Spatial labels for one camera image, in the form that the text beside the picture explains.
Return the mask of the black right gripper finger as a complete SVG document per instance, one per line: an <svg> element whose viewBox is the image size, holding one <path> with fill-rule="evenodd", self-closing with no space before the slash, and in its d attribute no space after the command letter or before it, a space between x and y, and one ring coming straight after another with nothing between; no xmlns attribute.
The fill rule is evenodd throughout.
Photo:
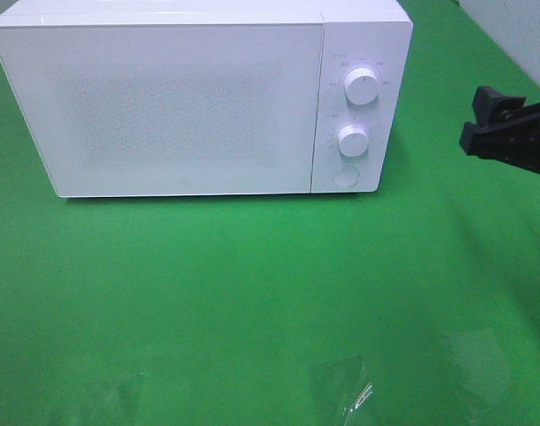
<svg viewBox="0 0 540 426"><path fill-rule="evenodd" d="M489 127L466 122L459 145L467 155L540 175L540 122Z"/></svg>

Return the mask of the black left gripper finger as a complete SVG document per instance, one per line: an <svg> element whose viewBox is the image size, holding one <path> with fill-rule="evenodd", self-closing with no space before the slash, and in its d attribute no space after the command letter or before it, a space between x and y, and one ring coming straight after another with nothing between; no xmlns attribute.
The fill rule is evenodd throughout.
<svg viewBox="0 0 540 426"><path fill-rule="evenodd" d="M535 120L540 102L527 105L526 97L506 96L488 85L479 86L473 97L473 112L478 126L489 127L514 120Z"/></svg>

